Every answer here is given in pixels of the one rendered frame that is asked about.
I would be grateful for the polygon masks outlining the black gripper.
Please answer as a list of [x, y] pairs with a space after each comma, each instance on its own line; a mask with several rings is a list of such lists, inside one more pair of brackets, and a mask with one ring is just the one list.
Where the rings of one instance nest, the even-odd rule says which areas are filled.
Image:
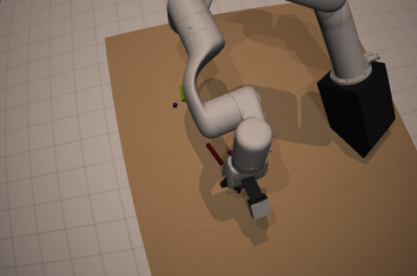
[[256, 174], [242, 174], [238, 172], [231, 161], [231, 156], [225, 161], [223, 169], [222, 169], [222, 176], [225, 177], [222, 182], [220, 183], [221, 187], [233, 188], [239, 194], [242, 190], [240, 187], [242, 184], [242, 179], [246, 179], [250, 176], [254, 176], [256, 180], [260, 179], [261, 177], [265, 176], [268, 171], [268, 157], [265, 161], [264, 167]]

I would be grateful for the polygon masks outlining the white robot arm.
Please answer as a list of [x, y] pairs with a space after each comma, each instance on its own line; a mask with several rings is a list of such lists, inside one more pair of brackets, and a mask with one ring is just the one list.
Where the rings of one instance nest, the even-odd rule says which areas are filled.
[[[175, 33], [179, 32], [189, 56], [183, 75], [183, 94], [203, 136], [216, 138], [235, 130], [232, 164], [242, 174], [256, 174], [264, 167], [268, 153], [272, 152], [270, 145], [273, 140], [259, 93], [253, 87], [245, 86], [202, 102], [197, 91], [200, 71], [225, 45], [209, 10], [212, 1], [168, 0], [167, 3], [169, 26]], [[362, 53], [348, 0], [286, 1], [314, 9], [333, 65], [330, 71], [332, 82], [352, 85], [371, 74], [371, 62], [381, 57], [372, 51]]]

